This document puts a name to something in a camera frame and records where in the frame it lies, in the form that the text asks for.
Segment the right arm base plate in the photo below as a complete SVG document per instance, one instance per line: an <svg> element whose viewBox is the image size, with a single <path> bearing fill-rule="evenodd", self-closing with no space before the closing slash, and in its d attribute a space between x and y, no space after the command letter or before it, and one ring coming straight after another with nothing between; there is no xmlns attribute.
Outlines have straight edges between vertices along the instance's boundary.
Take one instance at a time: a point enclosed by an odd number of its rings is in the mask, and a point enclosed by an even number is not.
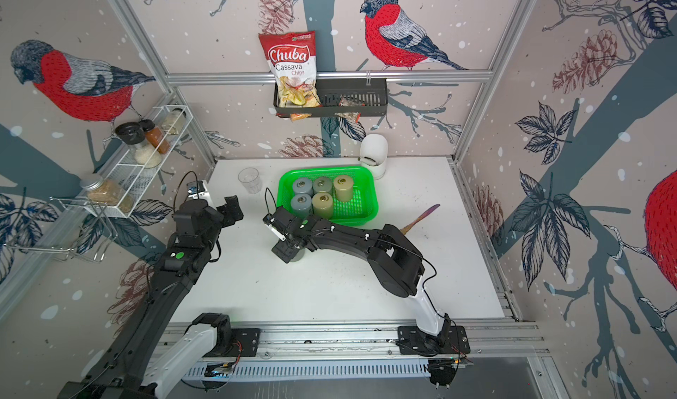
<svg viewBox="0 0 677 399"><path fill-rule="evenodd" d="M402 355L418 355L432 358L437 355L466 356L471 352L465 328L451 325L439 335L422 332L416 326L398 327L396 346Z"/></svg>

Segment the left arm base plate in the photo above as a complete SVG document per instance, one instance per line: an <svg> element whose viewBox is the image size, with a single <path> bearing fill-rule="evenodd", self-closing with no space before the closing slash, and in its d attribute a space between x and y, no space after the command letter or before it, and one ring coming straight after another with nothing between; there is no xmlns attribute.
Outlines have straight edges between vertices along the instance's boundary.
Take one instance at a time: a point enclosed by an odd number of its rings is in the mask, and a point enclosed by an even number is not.
<svg viewBox="0 0 677 399"><path fill-rule="evenodd" d="M206 358L253 358L261 337L260 328L218 328L217 341Z"/></svg>

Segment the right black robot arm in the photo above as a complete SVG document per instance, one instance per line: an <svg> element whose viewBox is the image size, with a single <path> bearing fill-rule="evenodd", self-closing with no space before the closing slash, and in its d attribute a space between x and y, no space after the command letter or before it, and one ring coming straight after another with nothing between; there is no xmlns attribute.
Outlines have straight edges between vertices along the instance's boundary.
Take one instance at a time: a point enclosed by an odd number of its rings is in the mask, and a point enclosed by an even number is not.
<svg viewBox="0 0 677 399"><path fill-rule="evenodd" d="M440 314L425 290L428 261L392 224L381 229L359 229L316 215L298 217L283 207L268 213L263 223L278 238L273 253L290 263L303 250L331 250L368 263L388 293L412 300L417 312L414 327L402 326L394 344L403 355L433 358L458 352L460 334L448 314Z"/></svg>

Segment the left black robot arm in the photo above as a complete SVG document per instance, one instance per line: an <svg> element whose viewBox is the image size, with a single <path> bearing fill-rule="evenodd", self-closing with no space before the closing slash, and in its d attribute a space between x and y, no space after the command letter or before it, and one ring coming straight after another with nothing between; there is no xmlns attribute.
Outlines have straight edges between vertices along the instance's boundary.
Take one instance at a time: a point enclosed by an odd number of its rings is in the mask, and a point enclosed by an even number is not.
<svg viewBox="0 0 677 399"><path fill-rule="evenodd" d="M243 220L237 197L213 208L188 200L173 215L176 232L149 279L146 299L100 360L80 382L66 383L61 398L164 398L210 352L243 353L226 314L201 314L184 337L157 361L153 353L183 299L206 266L217 260L222 229Z"/></svg>

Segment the olive yellow tea canister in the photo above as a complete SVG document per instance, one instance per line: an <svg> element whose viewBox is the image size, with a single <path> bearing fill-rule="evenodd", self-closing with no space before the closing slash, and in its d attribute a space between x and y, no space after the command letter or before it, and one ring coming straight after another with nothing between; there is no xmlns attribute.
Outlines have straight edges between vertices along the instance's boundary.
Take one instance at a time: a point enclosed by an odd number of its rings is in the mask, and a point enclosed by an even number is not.
<svg viewBox="0 0 677 399"><path fill-rule="evenodd" d="M320 192L312 198L313 212L316 216L331 219L334 210L333 195L328 192Z"/></svg>

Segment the dark green tea canister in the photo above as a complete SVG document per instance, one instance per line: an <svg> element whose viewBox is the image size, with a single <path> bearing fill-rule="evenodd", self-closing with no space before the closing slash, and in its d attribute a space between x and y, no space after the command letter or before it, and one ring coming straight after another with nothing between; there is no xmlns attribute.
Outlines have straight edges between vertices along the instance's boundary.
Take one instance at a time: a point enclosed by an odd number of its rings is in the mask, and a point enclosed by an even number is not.
<svg viewBox="0 0 677 399"><path fill-rule="evenodd" d="M292 258L288 261L289 263L300 261L301 258L305 255L307 249L305 247L294 249Z"/></svg>

